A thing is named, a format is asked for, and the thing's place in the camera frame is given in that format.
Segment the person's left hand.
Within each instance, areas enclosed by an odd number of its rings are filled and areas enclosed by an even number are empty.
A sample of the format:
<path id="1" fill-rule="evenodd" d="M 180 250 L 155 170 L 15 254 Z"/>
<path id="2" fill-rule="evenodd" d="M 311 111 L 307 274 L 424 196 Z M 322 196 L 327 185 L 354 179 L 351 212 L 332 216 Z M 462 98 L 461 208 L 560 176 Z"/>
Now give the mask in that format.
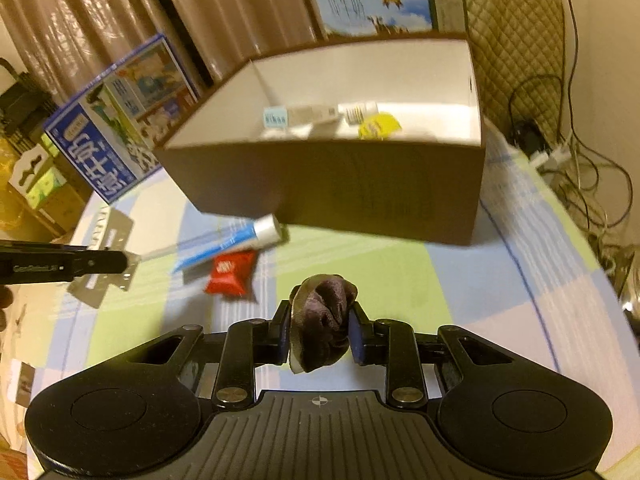
<path id="1" fill-rule="evenodd" d="M 0 286 L 0 332 L 3 332 L 8 325 L 8 320 L 6 319 L 6 310 L 9 309 L 9 306 L 12 304 L 14 299 L 13 292 L 6 285 Z"/>

